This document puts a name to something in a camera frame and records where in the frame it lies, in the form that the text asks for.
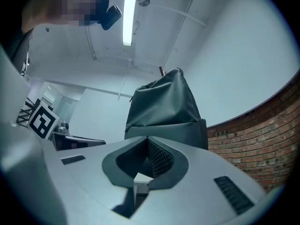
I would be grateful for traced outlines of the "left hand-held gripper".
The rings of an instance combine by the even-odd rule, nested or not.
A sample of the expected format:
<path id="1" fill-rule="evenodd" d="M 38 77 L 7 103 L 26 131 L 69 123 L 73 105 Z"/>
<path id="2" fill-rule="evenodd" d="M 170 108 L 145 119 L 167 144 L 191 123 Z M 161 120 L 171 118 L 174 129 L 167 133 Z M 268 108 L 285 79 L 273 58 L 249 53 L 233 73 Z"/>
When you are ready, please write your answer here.
<path id="1" fill-rule="evenodd" d="M 30 116 L 28 128 L 33 130 L 40 138 L 49 139 L 57 151 L 72 150 L 105 145 L 103 140 L 88 139 L 69 135 L 68 124 L 54 114 L 43 102 Z"/>

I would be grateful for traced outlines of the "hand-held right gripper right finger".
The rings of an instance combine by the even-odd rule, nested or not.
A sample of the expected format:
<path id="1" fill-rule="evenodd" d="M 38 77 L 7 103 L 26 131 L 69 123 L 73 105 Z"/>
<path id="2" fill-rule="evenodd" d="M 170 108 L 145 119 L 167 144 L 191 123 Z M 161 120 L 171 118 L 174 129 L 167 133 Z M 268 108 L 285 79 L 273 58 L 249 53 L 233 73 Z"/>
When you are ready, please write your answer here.
<path id="1" fill-rule="evenodd" d="M 131 220 L 142 225 L 249 225 L 260 216 L 264 189 L 217 154 L 149 137 L 173 155 L 172 167 L 149 184 Z"/>

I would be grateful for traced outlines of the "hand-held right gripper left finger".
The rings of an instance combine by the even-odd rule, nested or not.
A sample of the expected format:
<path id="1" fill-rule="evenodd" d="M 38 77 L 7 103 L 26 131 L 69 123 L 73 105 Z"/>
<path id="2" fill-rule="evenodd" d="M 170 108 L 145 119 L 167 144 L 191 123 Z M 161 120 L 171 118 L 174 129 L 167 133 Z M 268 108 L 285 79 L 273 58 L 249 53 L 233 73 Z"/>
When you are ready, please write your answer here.
<path id="1" fill-rule="evenodd" d="M 45 162 L 63 205 L 67 225 L 145 225 L 113 211 L 125 202 L 128 189 L 111 183 L 102 169 L 105 156 L 143 140 L 137 137 L 107 145 L 57 151 L 42 141 Z"/>

